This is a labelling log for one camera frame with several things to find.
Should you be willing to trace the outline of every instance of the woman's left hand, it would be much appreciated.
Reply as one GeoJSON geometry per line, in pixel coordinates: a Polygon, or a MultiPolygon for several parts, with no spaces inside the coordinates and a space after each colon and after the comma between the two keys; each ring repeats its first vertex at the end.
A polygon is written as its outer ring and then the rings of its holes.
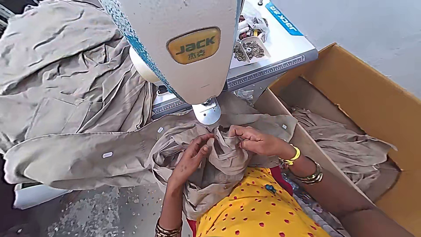
{"type": "Polygon", "coordinates": [[[208,133],[197,136],[190,142],[189,147],[184,151],[180,162],[168,179],[168,186],[180,187],[185,184],[189,176],[199,167],[202,158],[209,154],[210,147],[206,145],[206,142],[211,137],[214,137],[214,135],[208,133]]]}

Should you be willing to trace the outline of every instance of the beige fabric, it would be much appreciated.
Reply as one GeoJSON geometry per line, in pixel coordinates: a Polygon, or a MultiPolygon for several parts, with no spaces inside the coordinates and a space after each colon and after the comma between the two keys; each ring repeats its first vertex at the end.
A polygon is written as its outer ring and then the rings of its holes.
{"type": "Polygon", "coordinates": [[[195,219],[228,195],[242,179],[247,163],[258,167],[279,164],[277,157],[252,156],[241,150],[239,138],[227,137],[222,128],[232,124],[252,126],[289,141],[297,123],[288,115],[240,114],[257,111],[232,93],[218,99],[223,114],[209,126],[200,124],[191,111],[166,115],[132,132],[47,135],[26,140],[4,156],[5,179],[9,183],[38,181],[74,190],[158,183],[165,191],[172,169],[190,141],[213,132],[216,138],[211,156],[202,161],[184,190],[184,210],[188,218],[195,219]],[[110,152],[112,155],[103,158],[110,152]]]}
{"type": "Polygon", "coordinates": [[[296,107],[292,115],[362,191],[380,175],[377,165],[386,161],[389,149],[396,150],[390,143],[359,135],[309,110],[296,107]]]}
{"type": "Polygon", "coordinates": [[[41,1],[0,39],[0,153],[49,134],[134,131],[152,108],[111,18],[82,2],[41,1]]]}

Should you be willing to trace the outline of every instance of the yellow polka dot top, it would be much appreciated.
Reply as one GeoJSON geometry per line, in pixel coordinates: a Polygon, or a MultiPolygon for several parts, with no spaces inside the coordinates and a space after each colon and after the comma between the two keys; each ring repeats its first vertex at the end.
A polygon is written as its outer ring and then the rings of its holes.
{"type": "Polygon", "coordinates": [[[328,237],[272,177],[270,169],[247,168],[231,194],[196,222],[197,237],[328,237]],[[267,190],[269,184],[276,190],[267,190]]]}

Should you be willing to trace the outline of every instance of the ruler scale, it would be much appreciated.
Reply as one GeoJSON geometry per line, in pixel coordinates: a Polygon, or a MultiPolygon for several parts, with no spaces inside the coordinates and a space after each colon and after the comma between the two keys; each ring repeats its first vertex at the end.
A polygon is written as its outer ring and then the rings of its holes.
{"type": "MultiPolygon", "coordinates": [[[[280,74],[286,71],[285,69],[287,67],[299,64],[304,61],[305,57],[304,55],[301,55],[273,66],[269,65],[268,67],[259,69],[256,72],[245,73],[244,76],[239,75],[233,78],[229,78],[227,79],[228,91],[231,92],[236,89],[240,89],[245,86],[251,85],[256,82],[256,79],[259,79],[258,81],[261,81],[266,78],[272,77],[274,76],[274,73],[280,74]]],[[[188,109],[191,107],[191,105],[179,99],[169,100],[168,102],[165,102],[161,105],[158,104],[157,107],[152,108],[152,119],[158,119],[166,114],[179,112],[183,109],[188,109]]]]}
{"type": "Polygon", "coordinates": [[[277,64],[275,66],[271,66],[271,67],[262,69],[260,71],[257,71],[255,73],[248,74],[248,75],[245,75],[243,77],[236,78],[236,79],[234,79],[232,81],[228,81],[227,82],[227,84],[228,84],[228,90],[229,91],[233,91],[231,88],[234,87],[234,86],[238,86],[238,85],[241,85],[241,87],[248,86],[248,85],[250,85],[250,83],[249,84],[245,84],[245,83],[247,83],[247,82],[249,82],[251,80],[260,78],[260,77],[265,76],[265,75],[268,75],[270,73],[277,72],[279,70],[285,69],[287,67],[290,67],[292,65],[296,65],[296,64],[298,64],[300,62],[304,62],[304,61],[305,61],[305,57],[304,57],[304,55],[302,55],[302,56],[299,56],[297,58],[290,59],[290,60],[288,60],[286,62],[282,62],[280,64],[277,64]]]}

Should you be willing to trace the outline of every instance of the bangle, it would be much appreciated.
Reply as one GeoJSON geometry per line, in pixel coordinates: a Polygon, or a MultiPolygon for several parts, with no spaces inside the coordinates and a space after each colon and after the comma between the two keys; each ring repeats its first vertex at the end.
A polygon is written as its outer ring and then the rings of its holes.
{"type": "Polygon", "coordinates": [[[315,162],[313,159],[311,159],[310,157],[306,156],[307,158],[309,158],[311,161],[314,162],[314,164],[316,165],[316,172],[314,172],[314,174],[309,175],[307,177],[298,177],[296,176],[294,173],[291,172],[291,174],[293,174],[293,176],[298,179],[299,181],[305,183],[305,184],[315,184],[318,183],[320,181],[322,181],[323,178],[323,173],[322,173],[322,167],[320,166],[319,163],[315,162]]]}
{"type": "Polygon", "coordinates": [[[293,165],[294,164],[294,161],[296,160],[296,159],[298,159],[299,157],[300,157],[300,155],[301,155],[301,151],[300,151],[300,149],[298,149],[297,147],[295,147],[295,146],[292,146],[292,147],[294,147],[294,149],[295,149],[295,156],[293,157],[293,158],[291,158],[291,159],[289,159],[289,160],[284,160],[284,159],[282,159],[282,158],[280,158],[279,157],[279,159],[281,160],[281,161],[283,161],[284,163],[286,163],[287,165],[293,165]]]}
{"type": "Polygon", "coordinates": [[[155,227],[155,236],[157,237],[176,237],[181,233],[181,228],[183,224],[178,229],[166,230],[159,225],[159,219],[155,227]]]}

